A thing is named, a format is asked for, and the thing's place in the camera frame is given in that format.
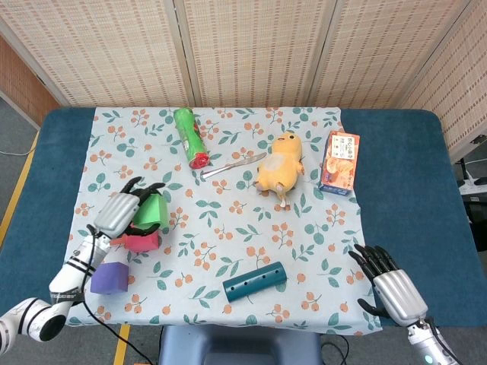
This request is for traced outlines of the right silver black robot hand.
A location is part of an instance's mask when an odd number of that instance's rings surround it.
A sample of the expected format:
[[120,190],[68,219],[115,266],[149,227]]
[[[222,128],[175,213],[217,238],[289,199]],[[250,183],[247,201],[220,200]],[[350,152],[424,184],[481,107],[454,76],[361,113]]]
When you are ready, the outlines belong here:
[[349,255],[358,263],[379,296],[382,308],[363,299],[358,305],[372,316],[392,319],[397,325],[409,327],[426,319],[428,306],[407,273],[399,268],[391,255],[380,246],[354,245]]

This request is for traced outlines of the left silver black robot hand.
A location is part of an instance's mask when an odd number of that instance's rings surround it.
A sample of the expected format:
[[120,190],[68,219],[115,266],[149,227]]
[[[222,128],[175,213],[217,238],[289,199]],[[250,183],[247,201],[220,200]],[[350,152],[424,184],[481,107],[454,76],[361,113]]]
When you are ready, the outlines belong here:
[[134,216],[145,201],[151,195],[160,195],[158,190],[166,186],[164,182],[155,182],[145,189],[133,190],[134,185],[141,179],[140,176],[130,179],[119,192],[109,198],[94,220],[97,232],[115,239],[123,234],[147,236],[158,230],[160,223],[154,223],[145,229],[132,226]]

